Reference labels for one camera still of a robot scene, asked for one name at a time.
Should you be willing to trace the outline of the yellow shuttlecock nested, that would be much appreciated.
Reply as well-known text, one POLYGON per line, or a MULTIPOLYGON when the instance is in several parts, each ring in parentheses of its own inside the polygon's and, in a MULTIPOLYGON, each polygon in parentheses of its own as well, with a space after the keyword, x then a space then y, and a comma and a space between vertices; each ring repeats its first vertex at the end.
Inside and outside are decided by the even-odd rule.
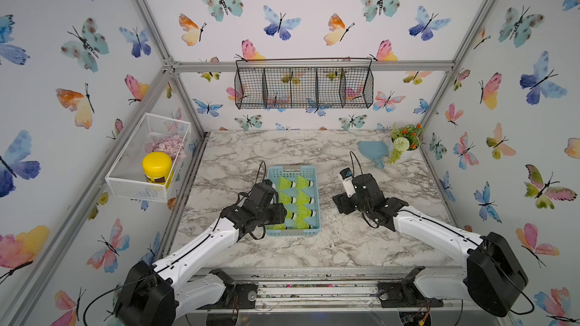
POLYGON ((287 211, 286 220, 295 220, 297 218, 297 214, 295 212, 287 211))
POLYGON ((270 230, 284 230, 287 229, 287 227, 285 226, 285 224, 277 224, 277 225, 272 225, 269 226, 270 230))

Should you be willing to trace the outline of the light blue plastic storage basket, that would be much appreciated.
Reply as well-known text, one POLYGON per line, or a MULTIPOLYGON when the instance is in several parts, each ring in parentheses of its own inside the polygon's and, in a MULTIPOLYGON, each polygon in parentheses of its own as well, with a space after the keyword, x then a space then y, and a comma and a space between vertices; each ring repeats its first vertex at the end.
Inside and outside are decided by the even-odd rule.
POLYGON ((281 224, 266 226, 266 234, 315 236, 322 229, 317 169, 312 165, 277 165, 267 171, 287 215, 281 224))

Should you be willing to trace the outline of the yellow shuttlecock bottom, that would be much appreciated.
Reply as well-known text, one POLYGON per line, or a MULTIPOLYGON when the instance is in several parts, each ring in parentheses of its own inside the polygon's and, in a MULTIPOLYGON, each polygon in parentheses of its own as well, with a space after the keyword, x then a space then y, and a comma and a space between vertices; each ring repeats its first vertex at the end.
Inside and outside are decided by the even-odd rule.
POLYGON ((295 185, 296 185, 297 190, 303 190, 303 189, 312 187, 314 185, 314 182, 308 180, 305 177, 297 176, 296 181, 295 181, 295 185))

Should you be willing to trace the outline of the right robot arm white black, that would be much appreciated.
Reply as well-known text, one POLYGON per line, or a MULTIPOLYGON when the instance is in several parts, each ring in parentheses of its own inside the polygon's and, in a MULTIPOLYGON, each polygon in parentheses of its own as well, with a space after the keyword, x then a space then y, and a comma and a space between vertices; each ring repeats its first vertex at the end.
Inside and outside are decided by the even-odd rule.
POLYGON ((371 174, 339 173, 344 192, 333 196, 342 214, 361 213, 372 228, 408 235, 453 259, 457 272, 416 267, 407 277, 412 288, 428 299, 472 301, 499 318, 512 311, 524 295, 528 278, 506 239, 495 233, 479 235, 443 223, 395 197, 386 197, 371 174))

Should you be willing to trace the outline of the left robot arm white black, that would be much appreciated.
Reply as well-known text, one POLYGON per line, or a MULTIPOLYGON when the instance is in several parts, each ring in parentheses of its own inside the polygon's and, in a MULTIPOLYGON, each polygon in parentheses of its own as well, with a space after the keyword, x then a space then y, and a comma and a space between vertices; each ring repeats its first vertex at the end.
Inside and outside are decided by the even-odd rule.
POLYGON ((192 278, 212 258, 258 228, 282 224, 287 210, 273 183, 256 183, 239 193, 237 203, 224 208, 216 221, 194 240, 152 264, 140 261, 117 289, 113 315, 124 325, 171 325, 177 318, 205 306, 239 309, 235 281, 216 269, 192 278))

